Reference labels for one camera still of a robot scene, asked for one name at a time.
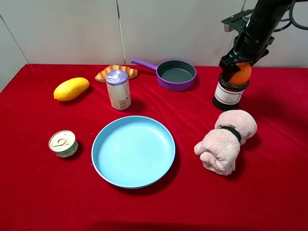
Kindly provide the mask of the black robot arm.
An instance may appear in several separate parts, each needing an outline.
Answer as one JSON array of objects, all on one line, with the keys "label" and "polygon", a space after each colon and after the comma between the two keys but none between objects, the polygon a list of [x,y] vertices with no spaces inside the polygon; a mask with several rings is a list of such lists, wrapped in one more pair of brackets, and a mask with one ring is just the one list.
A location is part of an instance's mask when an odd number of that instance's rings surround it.
[{"label": "black robot arm", "polygon": [[221,22],[226,32],[237,31],[231,50],[221,58],[221,78],[228,82],[240,71],[238,63],[251,66],[268,55],[277,25],[291,6],[290,0],[259,0],[254,9],[244,10]]}]

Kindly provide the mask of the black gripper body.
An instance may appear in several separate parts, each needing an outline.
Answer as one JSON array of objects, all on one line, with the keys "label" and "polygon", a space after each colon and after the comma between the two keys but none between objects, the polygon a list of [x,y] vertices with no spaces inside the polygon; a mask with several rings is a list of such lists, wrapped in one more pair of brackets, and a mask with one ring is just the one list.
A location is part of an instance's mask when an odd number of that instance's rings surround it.
[{"label": "black gripper body", "polygon": [[219,66],[225,69],[237,63],[255,64],[269,53],[267,47],[274,40],[273,31],[272,24],[249,23],[237,36],[233,48],[221,58]]}]

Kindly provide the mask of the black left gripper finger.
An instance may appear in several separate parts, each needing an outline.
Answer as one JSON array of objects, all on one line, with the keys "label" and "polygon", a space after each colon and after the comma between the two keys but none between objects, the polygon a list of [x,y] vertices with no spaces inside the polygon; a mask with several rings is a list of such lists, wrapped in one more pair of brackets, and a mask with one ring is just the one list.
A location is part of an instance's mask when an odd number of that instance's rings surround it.
[{"label": "black left gripper finger", "polygon": [[237,64],[224,65],[222,68],[221,78],[225,82],[229,82],[231,78],[239,71],[241,71],[241,69],[238,67]]}]

